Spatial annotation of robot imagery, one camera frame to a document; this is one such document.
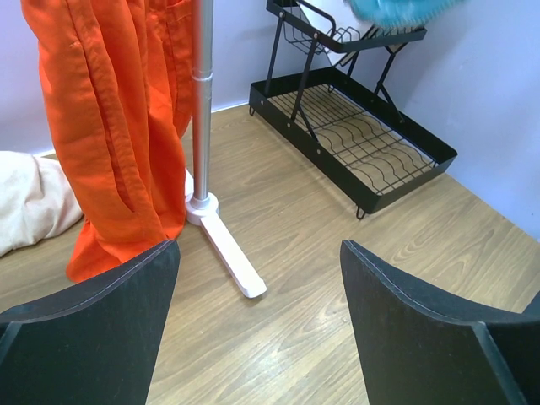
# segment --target wooden floor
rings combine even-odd
[[[367,404],[339,269],[343,239],[487,305],[521,311],[540,289],[538,244],[447,175],[359,222],[355,206],[247,107],[214,115],[212,145],[222,218],[268,292],[243,298],[188,225],[151,405]],[[69,285],[63,270],[78,229],[0,259],[0,311]]]

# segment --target drying tray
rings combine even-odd
[[[375,213],[443,173],[457,156],[438,139],[334,67],[310,71],[302,119],[291,111],[302,73],[251,85],[257,112],[358,206]]]

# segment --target metal wire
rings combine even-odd
[[[300,7],[297,5],[293,6],[286,6],[283,7],[283,9],[289,13],[297,17],[298,19],[301,19],[302,21],[305,21],[306,23],[310,23]],[[411,28],[401,28],[401,29],[383,29],[379,27],[372,27],[370,30],[368,30],[363,36],[360,34],[360,32],[353,28],[353,27],[338,27],[336,30],[333,39],[337,42],[352,42],[352,41],[360,41],[360,40],[371,40],[375,38],[382,38],[392,35],[399,35],[399,34],[408,34],[411,32],[414,32],[415,30],[420,29],[421,27],[411,27]],[[307,35],[306,33],[302,32],[301,30],[298,30],[291,24],[285,24],[284,28],[284,36],[285,40],[295,46],[296,48],[300,49],[302,52],[307,54],[310,50],[311,41],[312,38]],[[331,36],[332,30],[329,30],[328,32],[324,33],[328,36]],[[325,51],[325,47],[321,44],[317,45],[315,54],[319,55]]]
[[[287,116],[296,92],[272,97]],[[431,170],[436,163],[397,132],[336,89],[326,85],[304,90],[303,112],[321,146],[378,195]],[[303,120],[296,123],[308,132]]]

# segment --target blue towel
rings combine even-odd
[[[465,0],[343,0],[357,19],[382,28],[416,27]]]

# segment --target white wall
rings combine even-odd
[[[38,76],[37,45],[20,2],[0,3],[0,150],[51,149]]]
[[[277,18],[266,11],[266,0],[215,1],[214,109],[245,103],[250,83],[266,77],[276,23]],[[0,150],[32,154],[51,150],[36,39],[18,1],[0,2],[0,24],[12,38],[0,40]],[[304,62],[295,48],[282,43],[274,72],[296,73]]]
[[[539,21],[537,0],[470,0],[402,51],[387,86],[406,114],[457,150],[449,173],[535,239]]]

